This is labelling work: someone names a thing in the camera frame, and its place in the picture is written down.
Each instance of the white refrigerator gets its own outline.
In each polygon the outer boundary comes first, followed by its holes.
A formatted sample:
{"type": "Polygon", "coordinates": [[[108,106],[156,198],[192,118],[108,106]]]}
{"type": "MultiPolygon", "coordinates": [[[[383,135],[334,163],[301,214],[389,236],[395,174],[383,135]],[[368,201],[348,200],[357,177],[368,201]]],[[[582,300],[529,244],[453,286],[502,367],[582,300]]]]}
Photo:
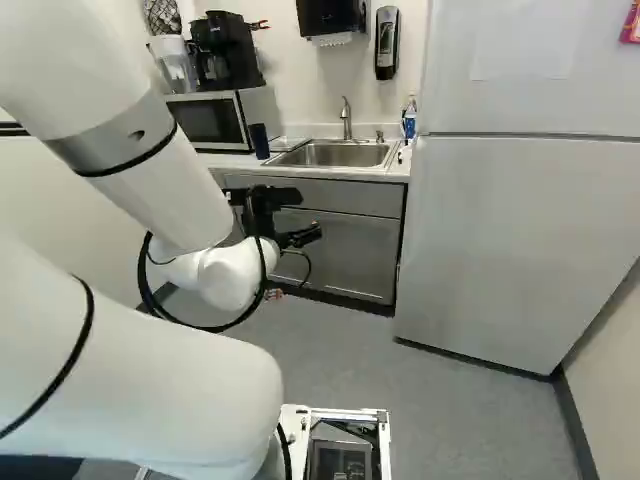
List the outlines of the white refrigerator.
{"type": "Polygon", "coordinates": [[[550,374],[640,254],[631,0],[432,0],[394,333],[550,374]]]}

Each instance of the pink sign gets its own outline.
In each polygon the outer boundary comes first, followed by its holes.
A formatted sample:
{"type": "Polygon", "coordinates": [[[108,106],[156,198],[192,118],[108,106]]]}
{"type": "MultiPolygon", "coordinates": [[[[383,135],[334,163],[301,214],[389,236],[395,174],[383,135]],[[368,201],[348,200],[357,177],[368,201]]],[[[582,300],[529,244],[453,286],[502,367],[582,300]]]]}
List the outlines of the pink sign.
{"type": "Polygon", "coordinates": [[[624,23],[620,33],[620,41],[622,43],[640,43],[640,8],[638,3],[640,3],[640,0],[634,0],[631,4],[627,21],[624,23]]]}

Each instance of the microwave door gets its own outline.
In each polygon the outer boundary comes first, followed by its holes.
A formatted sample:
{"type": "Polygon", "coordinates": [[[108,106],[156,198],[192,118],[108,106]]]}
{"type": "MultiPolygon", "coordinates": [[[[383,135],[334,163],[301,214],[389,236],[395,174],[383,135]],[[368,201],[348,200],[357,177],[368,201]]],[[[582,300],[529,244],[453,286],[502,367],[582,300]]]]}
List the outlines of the microwave door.
{"type": "Polygon", "coordinates": [[[250,150],[236,95],[168,103],[169,110],[195,148],[250,150]]]}

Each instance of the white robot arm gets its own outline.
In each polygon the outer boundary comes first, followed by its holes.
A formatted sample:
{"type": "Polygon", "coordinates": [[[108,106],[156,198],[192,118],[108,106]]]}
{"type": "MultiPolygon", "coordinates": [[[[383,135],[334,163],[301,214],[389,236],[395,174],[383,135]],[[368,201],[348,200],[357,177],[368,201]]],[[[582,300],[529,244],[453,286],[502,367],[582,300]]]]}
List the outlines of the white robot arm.
{"type": "MultiPolygon", "coordinates": [[[[209,250],[231,231],[227,199],[95,3],[8,2],[0,106],[152,231],[154,254],[178,256],[173,280],[238,309],[260,281],[256,245],[209,250]]],[[[277,245],[261,242],[272,269],[277,245]]],[[[9,236],[0,252],[0,453],[253,477],[282,403],[271,356],[120,306],[9,236]]]]}

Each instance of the water bottle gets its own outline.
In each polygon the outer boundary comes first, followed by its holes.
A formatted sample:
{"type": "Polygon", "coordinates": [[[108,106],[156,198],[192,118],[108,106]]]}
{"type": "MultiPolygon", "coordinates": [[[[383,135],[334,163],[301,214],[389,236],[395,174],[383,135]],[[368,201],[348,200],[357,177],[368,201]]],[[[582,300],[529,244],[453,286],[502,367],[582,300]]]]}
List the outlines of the water bottle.
{"type": "Polygon", "coordinates": [[[418,116],[418,106],[416,99],[411,96],[404,114],[404,135],[405,140],[410,141],[416,136],[416,117],[418,116]]]}

